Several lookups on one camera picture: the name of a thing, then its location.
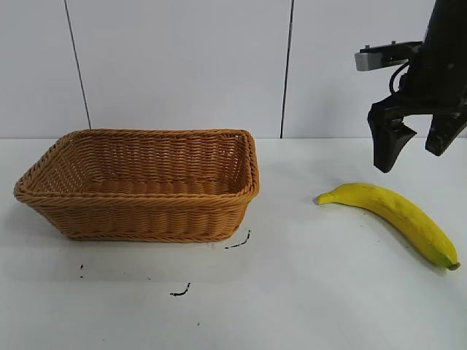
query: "wicker basket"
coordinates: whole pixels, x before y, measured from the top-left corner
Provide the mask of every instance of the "wicker basket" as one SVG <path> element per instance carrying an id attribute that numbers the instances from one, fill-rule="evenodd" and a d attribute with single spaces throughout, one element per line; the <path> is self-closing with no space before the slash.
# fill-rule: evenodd
<path id="1" fill-rule="evenodd" d="M 246 131 L 86 130 L 59 139 L 15 197 L 76 240 L 230 237 L 258 194 Z"/>

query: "white wall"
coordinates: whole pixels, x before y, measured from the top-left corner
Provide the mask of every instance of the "white wall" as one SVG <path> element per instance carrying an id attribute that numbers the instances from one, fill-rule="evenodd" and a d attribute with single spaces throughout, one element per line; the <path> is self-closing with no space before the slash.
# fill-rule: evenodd
<path id="1" fill-rule="evenodd" d="M 365 44 L 422 40 L 434 0 L 296 0 L 284 137 L 371 137 L 372 103 L 389 95 L 396 68 L 357 72 Z M 419 136 L 431 119 L 405 119 Z"/>
<path id="2" fill-rule="evenodd" d="M 0 137 L 87 128 L 62 0 L 0 5 Z"/>
<path id="3" fill-rule="evenodd" d="M 94 128 L 278 137 L 290 0 L 69 0 Z"/>
<path id="4" fill-rule="evenodd" d="M 279 136 L 291 0 L 67 1 L 94 128 Z M 370 137 L 395 68 L 353 54 L 422 39 L 433 3 L 295 0 L 284 137 Z M 0 45 L 0 137 L 87 128 L 63 0 L 4 0 Z M 424 136 L 430 118 L 406 122 Z"/>

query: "black mark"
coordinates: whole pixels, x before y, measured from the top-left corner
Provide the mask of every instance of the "black mark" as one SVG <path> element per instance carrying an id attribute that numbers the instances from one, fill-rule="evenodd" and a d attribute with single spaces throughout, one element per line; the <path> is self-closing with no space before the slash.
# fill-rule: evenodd
<path id="1" fill-rule="evenodd" d="M 187 291 L 190 289 L 191 282 L 187 284 L 186 289 L 181 293 L 170 293 L 173 297 L 181 297 L 182 295 L 187 294 Z"/>
<path id="2" fill-rule="evenodd" d="M 251 233 L 251 230 L 248 230 L 248 235 L 247 235 L 247 237 L 245 238 L 245 240 L 244 240 L 243 242 L 241 242 L 241 243 L 239 243 L 239 244 L 236 244 L 236 245 L 234 245 L 234 246 L 225 246 L 224 248 L 225 248 L 225 249 L 230 249 L 230 248 L 236 248 L 236 247 L 238 247 L 238 246 L 243 246 L 243 245 L 244 245 L 245 243 L 247 243 L 248 240 L 250 239 L 250 233 Z"/>

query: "banana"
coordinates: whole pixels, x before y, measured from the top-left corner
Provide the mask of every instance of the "banana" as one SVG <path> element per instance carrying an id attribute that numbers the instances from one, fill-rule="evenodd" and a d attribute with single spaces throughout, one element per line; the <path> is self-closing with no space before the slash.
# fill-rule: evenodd
<path id="1" fill-rule="evenodd" d="M 459 268 L 455 247 L 438 225 L 420 208 L 387 188 L 372 184 L 343 184 L 323 193 L 317 204 L 340 203 L 369 210 L 398 228 L 434 265 Z"/>

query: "white tabletop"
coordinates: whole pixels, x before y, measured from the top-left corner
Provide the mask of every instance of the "white tabletop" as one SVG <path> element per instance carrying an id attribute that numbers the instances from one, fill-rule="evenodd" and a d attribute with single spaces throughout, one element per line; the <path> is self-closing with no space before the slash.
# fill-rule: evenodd
<path id="1" fill-rule="evenodd" d="M 0 140 L 1 348 L 467 349 L 467 139 L 440 158 L 423 142 L 381 174 L 368 139 L 258 140 L 261 193 L 232 238 L 146 244 L 64 238 L 12 197 L 53 140 Z M 313 204 L 344 182 L 413 200 L 464 266 L 442 273 L 374 215 Z"/>

